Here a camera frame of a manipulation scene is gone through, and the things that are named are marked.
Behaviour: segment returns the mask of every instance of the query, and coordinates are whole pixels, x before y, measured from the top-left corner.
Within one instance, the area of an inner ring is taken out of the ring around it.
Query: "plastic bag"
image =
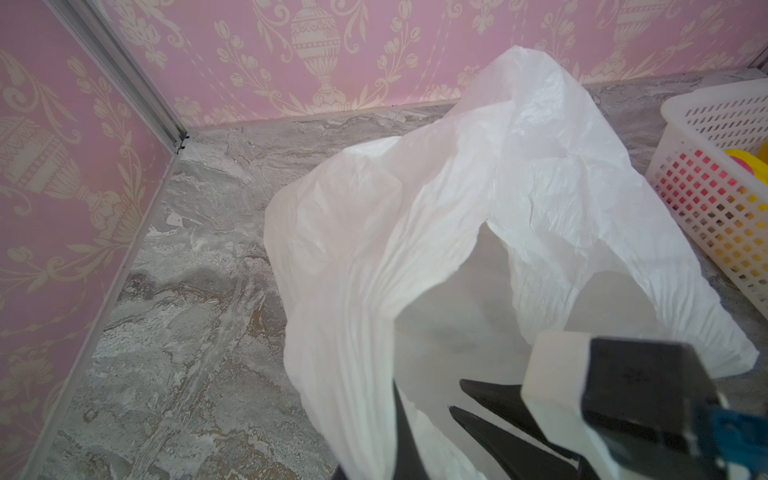
[[[539,51],[284,187],[264,243],[286,371],[351,479],[391,478],[392,378],[431,478],[506,478],[447,406],[502,425],[458,379],[520,382],[545,329],[689,342],[714,376],[756,361],[589,94]]]

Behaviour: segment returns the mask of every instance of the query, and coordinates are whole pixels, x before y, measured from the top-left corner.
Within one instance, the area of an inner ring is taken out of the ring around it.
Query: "white plastic basket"
[[[768,141],[768,78],[701,88],[661,106],[646,179],[674,219],[768,318],[768,186],[725,153]]]

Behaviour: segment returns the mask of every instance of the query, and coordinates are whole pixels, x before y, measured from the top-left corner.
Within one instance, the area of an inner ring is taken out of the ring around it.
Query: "yellow object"
[[[760,148],[760,153],[757,154],[757,157],[768,164],[768,141]]]
[[[763,145],[763,148],[760,150],[760,155],[762,156],[763,153],[768,155],[768,144]],[[746,152],[744,150],[726,150],[725,153],[729,154],[731,157],[738,158],[745,164],[749,165],[750,168],[752,168],[752,172],[757,178],[757,180],[760,180],[765,185],[768,185],[768,164],[765,161],[760,160],[760,158],[755,157],[750,152]]]

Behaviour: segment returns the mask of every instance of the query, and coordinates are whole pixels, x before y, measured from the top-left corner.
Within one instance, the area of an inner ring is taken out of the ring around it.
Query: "marble floor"
[[[664,100],[762,76],[690,74],[590,92],[642,173],[664,129]],[[449,108],[193,134],[40,478],[328,478],[333,456],[282,367],[286,317],[263,246],[264,208],[344,147],[402,135]],[[764,412],[768,322],[698,253],[763,353],[752,372],[720,388],[737,408]]]

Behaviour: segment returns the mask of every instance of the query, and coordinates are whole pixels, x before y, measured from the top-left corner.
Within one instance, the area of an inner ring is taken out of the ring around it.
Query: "pink wall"
[[[0,94],[0,478],[15,478],[170,153],[42,0],[3,2]]]
[[[739,68],[765,0],[95,0],[190,126],[458,97],[511,45],[584,83]]]

